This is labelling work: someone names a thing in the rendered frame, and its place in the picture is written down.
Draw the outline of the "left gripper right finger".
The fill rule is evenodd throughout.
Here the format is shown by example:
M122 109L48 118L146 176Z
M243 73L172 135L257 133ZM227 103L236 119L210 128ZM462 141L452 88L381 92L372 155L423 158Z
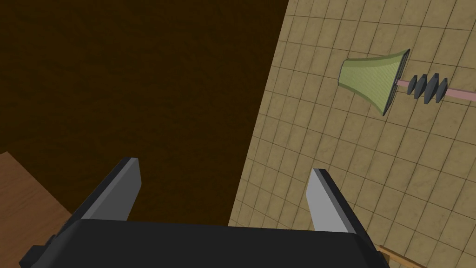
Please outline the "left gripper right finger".
M325 169L311 170L305 196L316 231L367 233Z

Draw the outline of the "brown wooden table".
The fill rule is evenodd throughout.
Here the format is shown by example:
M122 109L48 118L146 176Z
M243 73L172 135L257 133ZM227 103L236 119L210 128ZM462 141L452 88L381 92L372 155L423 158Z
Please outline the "brown wooden table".
M0 154L0 268L20 268L32 245L44 245L68 212L13 156Z

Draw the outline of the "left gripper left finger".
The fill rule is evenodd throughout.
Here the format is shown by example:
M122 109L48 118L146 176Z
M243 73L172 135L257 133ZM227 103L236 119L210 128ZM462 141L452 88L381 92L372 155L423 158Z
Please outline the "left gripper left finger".
M72 214L70 221L126 221L141 184L138 158L123 158Z

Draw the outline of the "green floor lamp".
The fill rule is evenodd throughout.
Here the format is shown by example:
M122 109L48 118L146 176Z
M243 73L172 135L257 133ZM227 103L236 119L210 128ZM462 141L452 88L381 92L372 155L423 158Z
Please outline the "green floor lamp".
M409 54L408 49L386 56L346 59L338 85L367 100L382 116L390 109L398 87L405 87L416 100L423 97L424 104L432 99L439 103L445 96L476 102L476 92L449 88L448 79L440 79L438 73L431 78L423 74L414 75L410 81L402 80Z

